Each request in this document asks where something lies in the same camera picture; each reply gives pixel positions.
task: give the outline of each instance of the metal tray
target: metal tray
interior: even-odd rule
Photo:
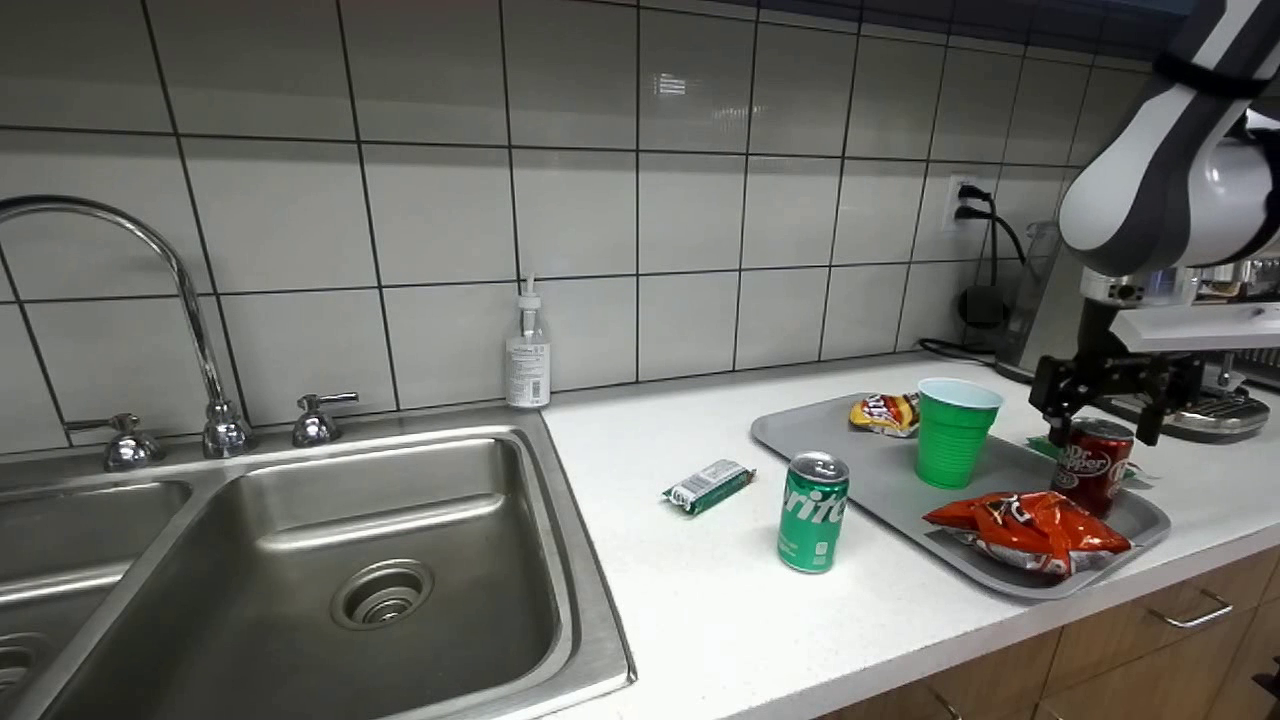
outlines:
[[[1168,538],[1168,515],[1155,503],[1148,503],[1136,492],[1122,492],[1107,526],[1130,538],[1134,548],[1125,558],[1100,562],[1092,568],[1078,568],[1067,579],[1045,579],[1045,578],[1003,568],[980,558],[977,548],[961,545],[956,533],[926,526],[926,512],[961,496],[980,496],[980,492],[1050,488],[1052,459],[1003,439],[988,439],[988,454],[967,488],[933,488],[915,480],[915,467],[914,467],[915,444],[854,434],[850,406],[854,396],[842,396],[842,401],[761,417],[751,423],[751,439],[783,459],[799,454],[842,456],[850,465],[850,480],[854,480],[850,499],[857,508],[863,508],[868,515],[910,538],[914,545],[953,564],[961,578],[967,578],[988,594],[1030,601],[1030,604],[1060,601],[1112,578],[1116,568],[1125,568],[1130,562],[1136,562],[1142,553],[1155,548]]]

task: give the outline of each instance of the green cup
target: green cup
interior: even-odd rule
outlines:
[[[1000,391],[974,382],[921,383],[915,477],[936,488],[966,488],[988,448],[1000,412]]]

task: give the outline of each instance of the kitchen sink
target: kitchen sink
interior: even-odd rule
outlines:
[[[543,715],[631,679],[542,417],[357,436],[185,467],[192,503],[21,715]]]
[[[0,715],[150,553],[185,483],[27,488],[0,496]]]

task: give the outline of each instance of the chips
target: chips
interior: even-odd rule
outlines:
[[[882,434],[882,436],[915,436],[921,410],[914,396],[894,396],[894,391],[854,396],[850,428]]]
[[[1078,568],[1130,553],[1122,533],[1060,492],[967,496],[926,521],[953,527],[986,558],[1035,578],[1073,578]]]

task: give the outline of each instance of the soap dispenser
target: soap dispenser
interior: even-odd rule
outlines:
[[[543,300],[525,279],[517,297],[522,328],[508,336],[508,406],[511,410],[547,410],[552,406],[552,341],[542,322]]]

